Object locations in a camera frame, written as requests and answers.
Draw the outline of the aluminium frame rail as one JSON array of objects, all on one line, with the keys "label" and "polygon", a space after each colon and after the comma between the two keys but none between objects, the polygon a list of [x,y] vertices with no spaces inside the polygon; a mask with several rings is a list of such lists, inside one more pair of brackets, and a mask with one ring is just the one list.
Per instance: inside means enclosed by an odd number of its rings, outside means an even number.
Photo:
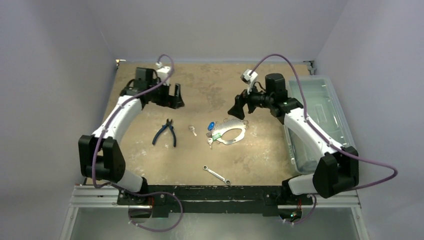
[{"label": "aluminium frame rail", "polygon": [[118,204],[118,191],[90,185],[73,190],[62,240],[367,240],[355,191],[303,204],[296,225],[278,216],[238,213],[178,213],[151,218],[148,205]]}]

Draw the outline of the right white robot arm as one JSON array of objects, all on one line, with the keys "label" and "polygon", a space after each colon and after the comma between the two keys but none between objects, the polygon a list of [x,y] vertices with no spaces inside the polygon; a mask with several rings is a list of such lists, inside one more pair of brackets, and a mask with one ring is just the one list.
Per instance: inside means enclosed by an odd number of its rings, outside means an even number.
[{"label": "right white robot arm", "polygon": [[318,194],[327,199],[356,187],[359,184],[358,151],[353,146],[343,146],[325,133],[307,113],[305,101],[289,97],[282,74],[267,74],[264,90],[257,89],[257,76],[249,69],[241,75],[247,88],[235,97],[228,114],[243,120],[244,106],[248,107],[250,114],[256,108],[269,109],[273,117],[300,138],[317,161],[313,173],[282,183],[282,200],[292,204],[303,194]]}]

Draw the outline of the silver ratchet wrench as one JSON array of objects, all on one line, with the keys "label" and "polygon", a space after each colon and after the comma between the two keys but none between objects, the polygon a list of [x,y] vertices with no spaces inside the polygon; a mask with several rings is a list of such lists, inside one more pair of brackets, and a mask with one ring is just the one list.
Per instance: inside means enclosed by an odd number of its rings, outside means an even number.
[{"label": "silver ratchet wrench", "polygon": [[227,178],[219,175],[215,171],[211,170],[207,165],[203,166],[203,170],[205,170],[205,171],[209,172],[210,174],[212,174],[213,176],[215,176],[217,179],[222,181],[225,185],[227,185],[227,186],[231,185],[231,181],[229,179],[227,179]]}]

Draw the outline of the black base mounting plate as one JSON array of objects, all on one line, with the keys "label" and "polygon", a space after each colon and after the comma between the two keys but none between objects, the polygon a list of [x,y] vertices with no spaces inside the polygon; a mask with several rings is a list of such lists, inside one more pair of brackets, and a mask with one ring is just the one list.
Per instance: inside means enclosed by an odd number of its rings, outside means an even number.
[{"label": "black base mounting plate", "polygon": [[124,190],[118,194],[119,206],[147,207],[154,218],[166,218],[170,213],[196,214],[261,214],[278,217],[287,207],[310,207],[313,200],[292,195],[283,186],[223,186],[223,185],[149,185],[150,196],[134,196]]}]

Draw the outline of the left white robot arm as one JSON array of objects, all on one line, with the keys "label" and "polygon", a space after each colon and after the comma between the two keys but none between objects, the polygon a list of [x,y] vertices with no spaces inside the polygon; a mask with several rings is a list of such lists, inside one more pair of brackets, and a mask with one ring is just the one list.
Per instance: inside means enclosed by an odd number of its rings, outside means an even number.
[{"label": "left white robot arm", "polygon": [[157,69],[137,67],[135,77],[120,91],[112,112],[90,135],[78,140],[80,171],[93,181],[108,181],[130,191],[129,197],[138,205],[149,199],[147,180],[126,168],[120,142],[135,118],[148,103],[171,109],[184,107],[181,85],[175,84],[170,95],[170,66]]}]

